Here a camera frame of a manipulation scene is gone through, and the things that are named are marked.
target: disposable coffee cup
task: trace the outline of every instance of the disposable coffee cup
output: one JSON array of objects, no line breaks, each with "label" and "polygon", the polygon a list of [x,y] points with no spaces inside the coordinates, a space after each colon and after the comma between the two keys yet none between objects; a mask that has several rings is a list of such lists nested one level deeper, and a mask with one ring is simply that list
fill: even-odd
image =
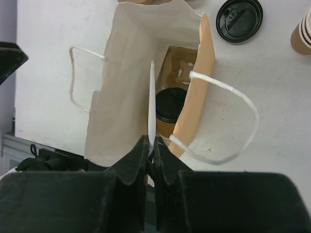
[{"label": "disposable coffee cup", "polygon": [[302,41],[307,43],[307,47],[309,47],[309,46],[311,46],[311,37],[307,31],[306,16],[307,16],[307,14],[305,14],[302,17],[302,21],[301,21],[301,34],[302,35],[300,37],[302,37]]},{"label": "disposable coffee cup", "polygon": [[311,8],[306,13],[306,30],[308,35],[311,35]]},{"label": "disposable coffee cup", "polygon": [[309,11],[307,11],[304,16],[301,18],[299,24],[295,28],[295,30],[292,33],[291,36],[291,45],[292,48],[303,55],[311,55],[311,45],[308,44],[307,39],[305,38],[306,36],[303,34],[302,26],[302,21],[306,18],[306,14]]},{"label": "disposable coffee cup", "polygon": [[187,91],[179,88],[168,88],[160,91],[155,97],[156,129],[164,138],[169,138],[184,107]]}]

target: bag handle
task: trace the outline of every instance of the bag handle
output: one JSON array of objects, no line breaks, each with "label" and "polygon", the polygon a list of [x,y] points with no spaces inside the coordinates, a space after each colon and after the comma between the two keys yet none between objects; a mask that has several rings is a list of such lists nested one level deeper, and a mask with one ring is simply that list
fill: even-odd
[{"label": "bag handle", "polygon": [[70,95],[70,101],[79,109],[81,109],[82,111],[89,113],[89,109],[86,107],[83,107],[82,105],[78,104],[74,98],[73,98],[73,87],[74,87],[74,81],[75,81],[75,72],[74,72],[74,58],[73,58],[73,49],[78,49],[78,50],[82,50],[85,51],[87,53],[90,53],[94,56],[99,57],[100,59],[102,59],[103,61],[105,61],[105,56],[100,55],[98,53],[95,53],[91,50],[82,48],[80,46],[71,46],[69,49],[69,54],[70,54],[70,59],[71,59],[71,84],[70,84],[70,90],[69,90],[69,95]]},{"label": "bag handle", "polygon": [[246,104],[251,108],[251,110],[253,111],[253,113],[255,115],[254,127],[253,127],[253,130],[252,130],[250,136],[248,137],[248,139],[246,140],[246,142],[244,143],[242,148],[240,150],[238,150],[237,152],[235,152],[234,154],[232,154],[229,157],[224,158],[222,160],[213,160],[213,159],[209,159],[209,158],[206,158],[204,156],[201,156],[201,155],[198,155],[198,154],[194,153],[189,147],[187,147],[184,143],[182,143],[173,134],[170,136],[170,140],[172,142],[174,142],[177,146],[179,146],[181,149],[183,149],[184,151],[189,153],[193,158],[195,158],[195,159],[197,159],[199,161],[211,164],[211,165],[222,165],[222,164],[228,163],[228,162],[236,159],[242,153],[242,151],[245,150],[245,148],[251,143],[251,141],[253,140],[253,138],[254,138],[254,136],[255,136],[255,134],[257,132],[257,129],[258,129],[258,126],[259,126],[259,114],[258,114],[258,110],[257,110],[256,106],[242,92],[238,91],[234,87],[231,87],[231,86],[229,86],[229,85],[227,85],[227,84],[225,84],[225,83],[223,83],[221,81],[218,81],[216,79],[213,79],[213,78],[211,78],[211,77],[209,77],[207,75],[191,71],[190,72],[190,78],[191,79],[202,79],[202,80],[205,80],[207,82],[210,82],[211,84],[214,84],[214,85],[219,86],[219,87],[221,87],[223,89],[226,89],[226,90],[232,92],[233,94],[237,95],[238,97],[242,98],[246,102]]}]

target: paper bag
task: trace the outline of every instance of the paper bag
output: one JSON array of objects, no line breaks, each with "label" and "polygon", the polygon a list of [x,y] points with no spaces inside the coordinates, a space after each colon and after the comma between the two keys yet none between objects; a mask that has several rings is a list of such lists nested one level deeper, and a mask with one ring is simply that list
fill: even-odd
[{"label": "paper bag", "polygon": [[[85,158],[110,166],[128,153],[148,133],[151,62],[158,86],[169,46],[197,50],[199,45],[194,70],[211,76],[215,54],[206,15],[196,14],[184,0],[159,6],[119,3],[104,55],[97,54],[103,60],[103,80],[89,111]],[[200,79],[190,83],[173,133],[186,145],[194,138],[207,88]],[[183,152],[175,144],[169,148],[178,157]]]}]

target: black plastic lid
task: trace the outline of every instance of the black plastic lid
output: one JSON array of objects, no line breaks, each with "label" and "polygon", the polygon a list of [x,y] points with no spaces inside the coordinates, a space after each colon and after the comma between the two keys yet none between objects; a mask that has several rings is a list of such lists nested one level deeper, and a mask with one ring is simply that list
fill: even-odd
[{"label": "black plastic lid", "polygon": [[173,87],[160,91],[155,97],[156,118],[175,124],[184,107],[187,91]]},{"label": "black plastic lid", "polygon": [[217,14],[216,29],[226,41],[238,43],[258,31],[262,18],[262,7],[257,0],[228,0]]}]

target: black object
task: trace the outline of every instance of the black object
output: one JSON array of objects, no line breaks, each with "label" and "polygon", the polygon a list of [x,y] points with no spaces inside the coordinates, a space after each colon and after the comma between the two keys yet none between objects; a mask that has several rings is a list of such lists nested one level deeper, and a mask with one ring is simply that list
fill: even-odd
[{"label": "black object", "polygon": [[0,42],[0,85],[27,60],[17,44]]},{"label": "black object", "polygon": [[12,118],[12,133],[15,135],[15,117]]},{"label": "black object", "polygon": [[166,123],[175,124],[184,107],[187,91],[179,88],[167,88],[155,97],[156,118]]},{"label": "black object", "polygon": [[31,144],[30,151],[34,158],[23,160],[16,168],[17,171],[105,171],[108,167],[98,166],[83,156],[67,151],[37,149]]},{"label": "black object", "polygon": [[[52,156],[40,152],[37,159]],[[148,136],[142,136],[104,172],[30,171],[4,177],[0,233],[139,233],[148,206],[155,208],[162,233],[311,233],[298,190],[283,175],[194,172],[160,137],[151,155],[154,163],[148,154]],[[155,206],[146,195],[147,174],[155,182]]]},{"label": "black object", "polygon": [[262,23],[263,10],[257,0],[228,0],[216,17],[216,29],[226,41],[237,43],[251,38]]}]

